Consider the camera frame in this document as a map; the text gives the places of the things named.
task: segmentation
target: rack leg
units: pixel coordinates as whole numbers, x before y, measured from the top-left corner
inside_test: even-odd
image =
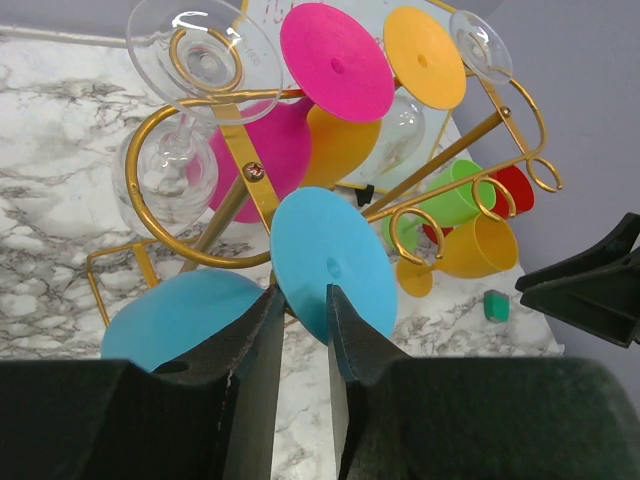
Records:
[[[207,252],[216,240],[220,238],[222,232],[229,226],[231,220],[238,214],[248,198],[249,191],[240,175],[238,175],[194,248],[200,252]],[[198,264],[196,262],[187,260],[182,265],[180,273],[191,272],[197,267]]]
[[[363,210],[362,215],[366,217],[367,215],[376,213],[380,209],[387,206],[389,203],[393,202],[396,198],[409,190],[416,183],[422,181],[427,175],[434,172],[437,168],[440,168],[442,165],[459,154],[462,150],[469,147],[469,145],[471,145],[473,142],[477,141],[478,139],[489,133],[491,130],[496,128],[498,125],[500,125],[504,121],[503,117],[509,117],[510,115],[511,110],[509,110],[507,107],[502,107],[501,112],[496,111],[495,113],[489,115],[481,123],[476,125],[471,131],[469,131],[469,133],[460,137],[458,140],[452,143],[449,148],[442,151],[440,155],[434,157],[426,165],[416,170],[413,174],[400,182],[396,187],[389,190],[389,192],[387,192],[378,201],[369,205],[369,207]]]

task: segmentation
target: green eraser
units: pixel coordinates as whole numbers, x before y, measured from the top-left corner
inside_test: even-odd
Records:
[[[497,290],[484,292],[484,315],[487,320],[504,323],[509,320],[509,297]]]

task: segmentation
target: wine glass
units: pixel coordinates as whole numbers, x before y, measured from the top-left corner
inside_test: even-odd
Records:
[[[360,167],[360,176],[367,183],[404,163],[418,148],[424,137],[426,122],[423,105],[397,94],[391,110],[382,118],[380,136],[371,155]]]
[[[449,19],[449,30],[464,63],[478,77],[493,85],[509,83],[513,76],[509,50],[487,22],[457,10]]]
[[[212,131],[267,115],[282,93],[282,70],[261,29],[220,0],[143,0],[129,18],[127,47],[144,81],[181,112],[177,122],[162,122],[149,134],[138,161],[145,203],[175,236],[205,212],[218,182],[215,155],[195,122]],[[188,108],[182,104],[188,98],[212,105]],[[247,108],[239,112],[234,103],[243,100]],[[123,219],[149,236],[124,180],[131,136],[118,149],[112,179]]]

